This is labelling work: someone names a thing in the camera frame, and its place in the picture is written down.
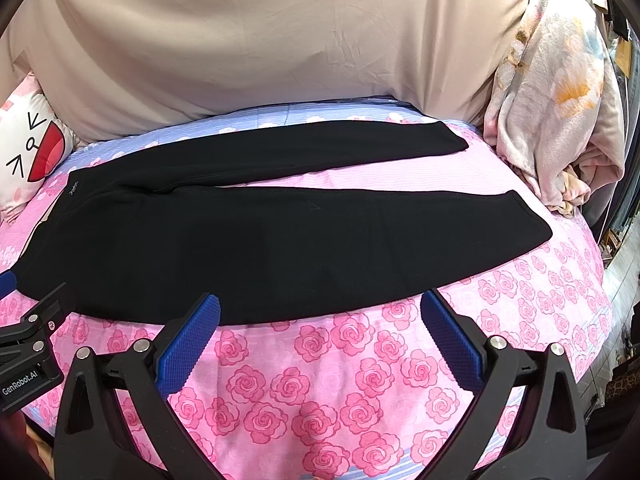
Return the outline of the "beige quilt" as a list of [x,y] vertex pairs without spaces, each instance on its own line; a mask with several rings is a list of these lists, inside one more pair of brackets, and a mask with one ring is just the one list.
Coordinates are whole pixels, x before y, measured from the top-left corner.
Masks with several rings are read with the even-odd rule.
[[392,96],[480,124],[527,0],[24,0],[1,91],[34,73],[82,140],[254,106]]

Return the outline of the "white cartoon face pillow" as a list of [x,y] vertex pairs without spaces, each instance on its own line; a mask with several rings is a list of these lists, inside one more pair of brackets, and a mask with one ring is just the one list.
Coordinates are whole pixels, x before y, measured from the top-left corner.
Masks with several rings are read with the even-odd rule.
[[28,74],[2,106],[0,142],[1,220],[12,222],[78,139],[56,116],[36,76]]

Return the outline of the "black pants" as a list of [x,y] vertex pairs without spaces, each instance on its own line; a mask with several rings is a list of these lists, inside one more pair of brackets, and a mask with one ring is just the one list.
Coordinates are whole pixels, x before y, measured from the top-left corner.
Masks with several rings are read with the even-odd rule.
[[521,195],[281,188],[468,144],[441,122],[311,122],[157,145],[73,171],[13,265],[93,318],[164,324],[215,295],[246,325],[387,304],[501,266],[552,231]]

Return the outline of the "floral crumpled blanket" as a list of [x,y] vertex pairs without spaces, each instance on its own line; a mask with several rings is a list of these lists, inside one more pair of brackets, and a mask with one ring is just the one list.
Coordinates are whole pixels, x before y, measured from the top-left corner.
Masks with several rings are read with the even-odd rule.
[[564,217],[623,177],[623,104],[587,0],[529,0],[495,73],[484,139]]

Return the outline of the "pink rose bedsheet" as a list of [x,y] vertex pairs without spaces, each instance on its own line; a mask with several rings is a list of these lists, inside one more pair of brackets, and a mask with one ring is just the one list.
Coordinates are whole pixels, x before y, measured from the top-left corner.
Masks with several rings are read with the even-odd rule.
[[[476,131],[465,151],[294,177],[303,188],[498,194],[518,191],[552,239],[442,296],[516,348],[564,347],[582,377],[610,333],[603,263],[582,217],[549,212]],[[461,389],[406,299],[366,310],[214,333],[170,405],[230,479],[411,479],[454,431]]]

